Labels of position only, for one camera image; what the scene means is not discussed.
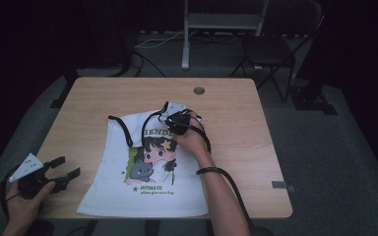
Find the grey metal stand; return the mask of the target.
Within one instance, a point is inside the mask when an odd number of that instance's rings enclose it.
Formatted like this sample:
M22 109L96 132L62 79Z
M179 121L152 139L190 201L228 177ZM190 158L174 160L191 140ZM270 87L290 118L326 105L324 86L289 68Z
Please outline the grey metal stand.
M220 14L190 13L189 0L184 0L184 40L182 47L181 69L188 70L190 65L189 29L207 30L254 30L261 33L270 0L261 0L258 14Z

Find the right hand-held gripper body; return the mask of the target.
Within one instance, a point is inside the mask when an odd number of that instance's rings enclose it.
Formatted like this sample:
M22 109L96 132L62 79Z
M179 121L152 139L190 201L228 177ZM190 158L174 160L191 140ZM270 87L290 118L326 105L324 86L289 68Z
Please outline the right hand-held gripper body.
M167 101L163 108L163 123L174 135L184 135L189 128L191 116L184 104Z

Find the grey tape piece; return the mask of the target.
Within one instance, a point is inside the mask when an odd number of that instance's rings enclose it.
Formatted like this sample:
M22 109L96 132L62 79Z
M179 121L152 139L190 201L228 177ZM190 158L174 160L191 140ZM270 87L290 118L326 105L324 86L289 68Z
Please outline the grey tape piece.
M288 192L295 192L293 185L288 185L285 181L272 181L272 187L277 189L286 189Z

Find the white printed tank top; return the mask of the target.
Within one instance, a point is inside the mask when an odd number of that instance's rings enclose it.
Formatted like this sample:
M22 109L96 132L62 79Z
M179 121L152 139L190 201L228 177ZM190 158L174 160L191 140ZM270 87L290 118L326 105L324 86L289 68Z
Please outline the white printed tank top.
M94 181L77 212L169 218L208 212L198 163L163 123L163 109L110 116Z

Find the black folding chair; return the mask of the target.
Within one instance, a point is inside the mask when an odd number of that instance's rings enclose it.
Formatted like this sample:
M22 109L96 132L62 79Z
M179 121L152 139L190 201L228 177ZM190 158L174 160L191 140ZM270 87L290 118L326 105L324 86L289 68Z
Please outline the black folding chair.
M272 6L265 18L265 29L259 35L247 34L241 39L244 52L243 59L231 72L233 76L241 69L247 76L244 63L270 69L270 74L259 83L259 89L266 81L271 80L282 101L287 101L291 85L295 53L311 39L323 21L323 9L317 0L282 0L279 6ZM285 89L276 82L275 73L280 68L289 68Z

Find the person's left hand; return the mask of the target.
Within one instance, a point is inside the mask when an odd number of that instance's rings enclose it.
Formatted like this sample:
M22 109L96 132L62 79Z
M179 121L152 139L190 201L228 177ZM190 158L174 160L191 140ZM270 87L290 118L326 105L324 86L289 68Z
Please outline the person's left hand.
M8 224L31 227L39 213L41 203L50 195L54 182L49 182L41 188L37 195L32 199L24 199L16 195L18 183L14 182L6 196L8 210Z

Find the person's right hand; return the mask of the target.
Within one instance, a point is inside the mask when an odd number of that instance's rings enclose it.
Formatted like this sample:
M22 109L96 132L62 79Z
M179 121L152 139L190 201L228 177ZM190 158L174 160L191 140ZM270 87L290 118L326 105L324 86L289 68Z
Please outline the person's right hand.
M173 138L187 152L192 154L198 161L210 156L207 143L201 133L204 128L195 112L190 112L189 128L184 135L175 135Z

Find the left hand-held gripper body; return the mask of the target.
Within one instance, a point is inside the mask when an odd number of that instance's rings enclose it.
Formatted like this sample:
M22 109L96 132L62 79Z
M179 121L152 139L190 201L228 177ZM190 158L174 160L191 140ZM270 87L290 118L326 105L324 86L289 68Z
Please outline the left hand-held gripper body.
M10 183L18 183L16 195L24 199L32 199L43 186L50 182L45 173L49 168L56 167L51 161L42 163L35 155L30 153L25 160L10 175Z

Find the person's grey trousers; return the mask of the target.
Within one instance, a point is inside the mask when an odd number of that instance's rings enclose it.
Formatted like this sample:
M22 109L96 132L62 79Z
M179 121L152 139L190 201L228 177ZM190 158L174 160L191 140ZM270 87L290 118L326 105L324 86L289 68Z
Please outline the person's grey trousers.
M206 220L99 220L92 236L209 236Z

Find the black stand base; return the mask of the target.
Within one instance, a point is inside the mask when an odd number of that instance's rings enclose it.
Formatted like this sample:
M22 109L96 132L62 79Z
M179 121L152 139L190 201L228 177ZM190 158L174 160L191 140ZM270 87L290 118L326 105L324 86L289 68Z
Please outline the black stand base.
M290 88L290 97L296 110L322 111L325 115L337 115L336 108L323 94L323 86L329 80L329 75L318 38L312 40L297 77L308 84Z

